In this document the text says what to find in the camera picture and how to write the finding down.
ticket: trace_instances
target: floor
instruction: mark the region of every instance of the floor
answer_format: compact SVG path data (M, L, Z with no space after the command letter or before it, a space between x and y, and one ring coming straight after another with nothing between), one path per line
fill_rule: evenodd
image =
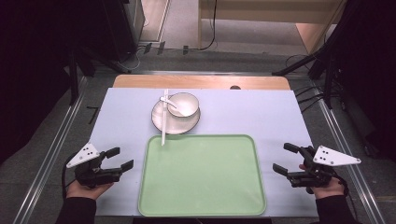
M146 21L140 40L143 42L159 42L163 33L169 0L143 0L142 7Z
M123 63L131 69L131 74L154 71L162 74L184 71L188 74L193 71L219 76L271 76L271 72L278 71L284 68L285 64L297 62L302 58L295 55L306 54L293 24L271 22L227 24L219 21L216 30L219 35L216 35L217 44L212 46L213 49L189 51L188 54L183 55L180 50L182 46L187 45L190 49L197 46L196 35L193 33L196 29L190 21L180 18L183 13L188 15L193 13L189 4L194 2L194 0L170 1L160 39L165 41L165 47L169 50L160 52L152 48L148 53L139 51ZM243 33L236 32L235 29L241 26ZM205 43L211 39L213 34L211 31L208 21L204 31ZM95 67L97 69L95 77L82 77L80 81L81 98L76 106L68 105L70 92L67 92L43 121L28 145L0 165L2 215L0 223L53 223L56 219L62 206L60 181L64 161L72 152L86 144L94 126L94 117L93 123L90 123L94 111L87 107L101 106L107 88L112 86L114 78L118 75L99 63L96 63ZM313 85L312 80L307 78L306 72L307 68L301 67L295 73L286 76L296 94ZM320 87L322 84L323 77L315 80L315 85ZM317 88L314 88L296 98L302 100L311 97L317 94L316 90ZM302 103L301 109L308 108L312 103L313 101ZM354 156L362 159L358 170L342 168L338 171L339 175L344 176L349 183L352 202L356 206L360 222L396 223L396 190L393 187L396 186L395 162L367 157L363 150L364 144L347 113L341 108L339 100L334 98L332 104L334 109L330 112L330 116L326 116L324 111L327 110L323 108L321 102L312 104L303 113L313 145L350 149ZM336 117L336 126L340 127L341 140L344 141L340 141L340 135L329 126L328 118L331 116ZM361 173L363 184L351 178L351 174L356 174L356 171L358 174ZM364 196L368 194L362 194L361 185L373 193L375 203L364 205ZM379 211L379 215L370 215L373 211L374 214ZM309 223L315 220L314 217L272 218L273 223L277 224ZM132 222L131 217L96 218L96 223Z

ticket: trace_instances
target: white spoon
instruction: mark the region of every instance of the white spoon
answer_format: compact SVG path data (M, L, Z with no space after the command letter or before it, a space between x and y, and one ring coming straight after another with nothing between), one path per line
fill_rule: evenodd
M175 110L176 110L178 113L180 113L181 115L186 116L186 117L189 115L189 114L186 114L186 113L183 111L183 109L179 109L179 107L177 107L177 104L176 104L175 102L173 102L173 101L171 101L171 100L169 100L169 99L166 99L166 98L163 97L163 96L160 98L160 100L163 101L163 102L166 102L167 104L169 104L169 105L171 105L172 107L174 107Z

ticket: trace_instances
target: green tray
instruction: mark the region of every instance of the green tray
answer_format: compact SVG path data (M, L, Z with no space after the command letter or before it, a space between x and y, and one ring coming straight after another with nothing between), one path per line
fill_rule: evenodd
M167 135L148 140L139 211L146 217L255 216L265 209L248 135Z

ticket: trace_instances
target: gray floor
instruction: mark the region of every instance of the gray floor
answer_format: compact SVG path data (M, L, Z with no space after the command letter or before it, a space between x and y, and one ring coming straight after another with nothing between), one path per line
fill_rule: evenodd
M295 39L295 36L296 34L291 37L285 36L282 38L290 38L290 40L285 40L290 43L298 42L299 40ZM215 71L218 75L247 73L248 75L268 76L270 72L284 68L289 56L297 54L295 50L291 50L288 55L286 55L287 52L285 50L281 50L278 54L262 52L245 53L243 51L245 48L239 50L244 52L241 53L238 52L236 46L233 46L233 48L233 52L191 51L187 55L183 55L178 50L165 50L162 54L158 54L157 49L152 49L147 54L139 53L140 64L132 73L142 74L152 71ZM299 59L299 57L291 58L288 64ZM135 67L138 65L138 60L136 57L133 57L124 63L124 65ZM62 206L61 171L64 161L72 152L78 151L85 145L94 126L94 123L89 124L93 111L86 107L101 106L106 95L106 89L112 86L114 78L117 76L116 73L99 63L96 64L96 68L95 77L87 77L86 79L87 88L81 100L81 105L63 143L58 147L59 153L54 154L54 163L50 167L51 169L49 169L48 179L43 180L44 187L42 189L31 190L36 192L37 201L33 201L31 206L33 210L31 210L31 213L26 214L25 223L53 223L59 213ZM302 67L297 71L298 74L287 75L291 88L298 90L302 87L311 86L311 80L306 76L306 68ZM316 81L319 86L322 85L322 79L323 77L321 80ZM313 91L309 91L299 96L298 99L304 99L314 94ZM0 165L0 223L12 223L17 216L23 200L29 192L29 188L32 186L32 183L35 183L36 174L39 172L44 158L48 153L51 153L50 149L54 149L52 141L57 138L56 133L62 126L64 116L70 109L68 106L69 99L70 94L67 92L42 122L29 144ZM333 99L332 102L334 105L332 112L337 117L338 123L354 156L362 159L362 164L359 167L375 196L384 219L387 223L396 223L396 189L394 188L396 186L394 175L396 163L389 160L374 160L365 156L363 143L354 128L354 124L350 121L347 113L340 109L338 101ZM301 105L301 109L308 105L309 103ZM324 145L337 148L328 122L323 116L319 104L315 104L306 110L303 115L314 147ZM361 203L361 196L355 190L351 179L348 177L347 170L343 168L338 172L349 182L351 196L357 207L359 221L362 223L371 223ZM273 218L274 223L309 223L309 221L314 220L316 219ZM96 223L131 223L132 221L133 219L131 217L96 218Z
M160 41L169 4L169 0L142 0L146 20L140 40L145 42Z
M161 42L169 49L198 48L198 1L172 0L165 18ZM213 38L213 20L202 20L202 48ZM219 52L272 55L306 54L294 24L267 21L216 20L216 42L209 48Z

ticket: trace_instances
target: wooden board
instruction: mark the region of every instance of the wooden board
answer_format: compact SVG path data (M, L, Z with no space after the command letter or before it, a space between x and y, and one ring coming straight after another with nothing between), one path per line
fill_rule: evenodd
M115 88L290 90L284 77L234 77L195 75L119 75Z
M218 0L216 19L296 23L308 54L315 52L330 26L339 20L347 0ZM213 19L215 1L199 0L198 46L201 19Z

